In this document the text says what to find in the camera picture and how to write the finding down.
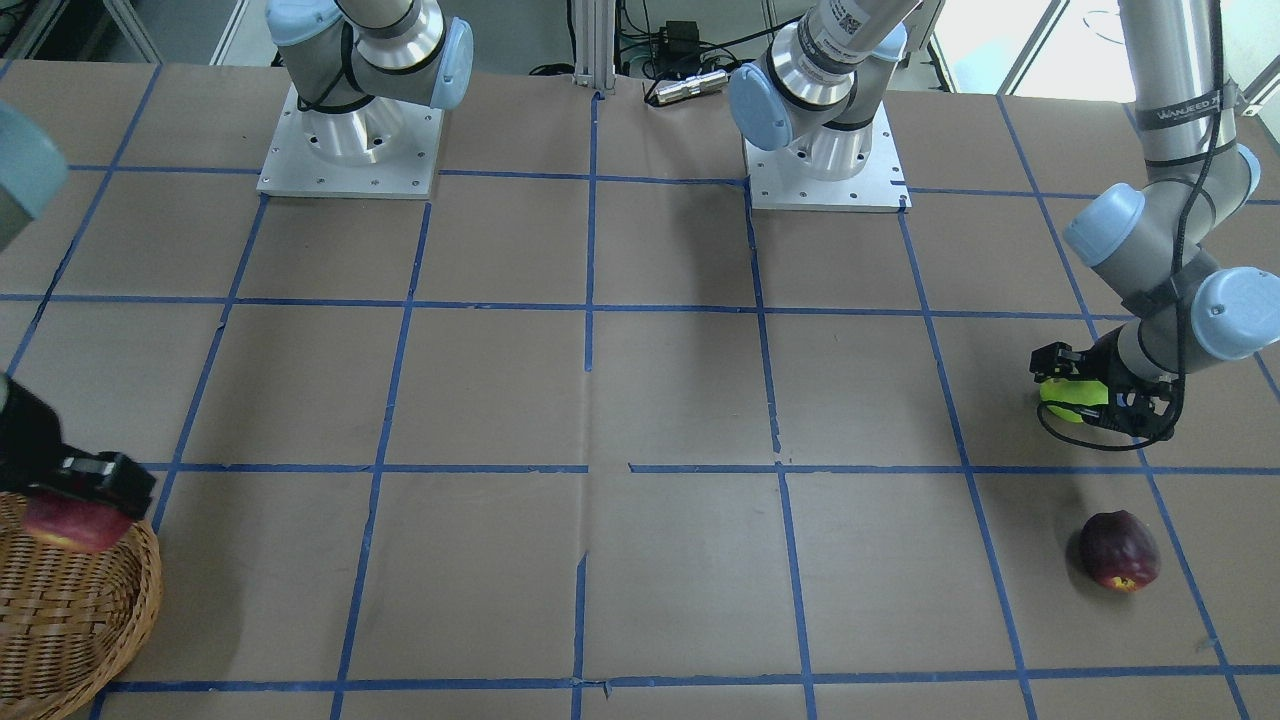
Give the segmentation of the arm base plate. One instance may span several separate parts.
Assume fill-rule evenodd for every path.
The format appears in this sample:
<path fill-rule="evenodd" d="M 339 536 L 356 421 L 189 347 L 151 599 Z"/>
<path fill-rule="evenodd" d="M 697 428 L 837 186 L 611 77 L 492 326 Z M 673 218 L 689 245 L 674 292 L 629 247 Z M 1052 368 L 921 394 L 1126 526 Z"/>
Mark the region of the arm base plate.
<path fill-rule="evenodd" d="M 855 131 L 822 126 L 785 149 L 742 141 L 755 210 L 897 213 L 911 205 L 884 104 Z"/>
<path fill-rule="evenodd" d="M 302 111 L 289 88 L 257 190 L 288 199 L 428 200 L 445 113 L 388 97 L 347 114 Z"/>

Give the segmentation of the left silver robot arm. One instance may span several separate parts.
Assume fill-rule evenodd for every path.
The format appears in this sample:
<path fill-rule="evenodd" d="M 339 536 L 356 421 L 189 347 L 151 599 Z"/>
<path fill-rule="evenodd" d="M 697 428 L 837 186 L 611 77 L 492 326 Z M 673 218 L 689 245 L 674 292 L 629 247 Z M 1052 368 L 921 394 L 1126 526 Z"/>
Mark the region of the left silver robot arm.
<path fill-rule="evenodd" d="M 913 1 L 818 1 L 728 81 L 742 137 L 763 151 L 864 135 L 906 42 Z M 1257 188 L 1258 158 L 1236 140 L 1238 88 L 1222 54 L 1217 1 L 1117 5 L 1135 90 L 1147 184 L 1103 191 L 1064 240 L 1132 319 L 1076 351 L 1036 350 L 1038 418 L 1053 414 L 1162 441 L 1187 377 L 1277 341 L 1277 277 L 1222 268 L 1202 240 Z"/>

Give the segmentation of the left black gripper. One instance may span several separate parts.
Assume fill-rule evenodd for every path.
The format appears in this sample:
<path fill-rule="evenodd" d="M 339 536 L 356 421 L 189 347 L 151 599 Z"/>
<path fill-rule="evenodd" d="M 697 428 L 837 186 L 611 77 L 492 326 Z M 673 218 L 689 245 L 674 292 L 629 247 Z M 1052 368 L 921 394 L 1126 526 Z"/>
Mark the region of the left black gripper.
<path fill-rule="evenodd" d="M 1120 359 L 1119 336 L 1105 334 L 1089 348 L 1076 351 L 1065 342 L 1053 342 L 1030 354 L 1030 374 L 1037 384 L 1047 380 L 1100 380 L 1108 386 L 1115 380 L 1138 378 Z M 1132 411 L 1115 402 L 1079 404 L 1050 400 L 1050 407 L 1061 410 L 1059 416 L 1074 416 L 1076 423 L 1103 429 L 1130 429 Z"/>

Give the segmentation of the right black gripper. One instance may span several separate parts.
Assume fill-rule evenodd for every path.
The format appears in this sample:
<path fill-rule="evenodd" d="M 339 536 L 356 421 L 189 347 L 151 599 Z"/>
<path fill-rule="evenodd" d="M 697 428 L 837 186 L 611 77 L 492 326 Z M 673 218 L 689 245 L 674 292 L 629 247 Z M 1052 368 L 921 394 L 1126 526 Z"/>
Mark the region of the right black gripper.
<path fill-rule="evenodd" d="M 119 452 L 68 454 L 56 413 L 24 386 L 3 377 L 1 491 L 64 495 L 142 520 L 156 478 Z"/>

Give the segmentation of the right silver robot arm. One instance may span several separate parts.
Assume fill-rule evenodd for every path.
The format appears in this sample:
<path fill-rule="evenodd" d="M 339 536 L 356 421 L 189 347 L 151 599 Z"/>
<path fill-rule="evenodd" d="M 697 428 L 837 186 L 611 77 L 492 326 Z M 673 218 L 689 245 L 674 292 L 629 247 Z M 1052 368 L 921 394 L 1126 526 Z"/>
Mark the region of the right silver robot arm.
<path fill-rule="evenodd" d="M 435 1 L 270 1 L 291 88 L 257 190 L 274 199 L 425 200 L 445 111 L 474 69 L 470 24 Z M 3 491 L 105 518 L 145 518 L 155 477 L 68 445 L 55 411 L 3 378 Z"/>

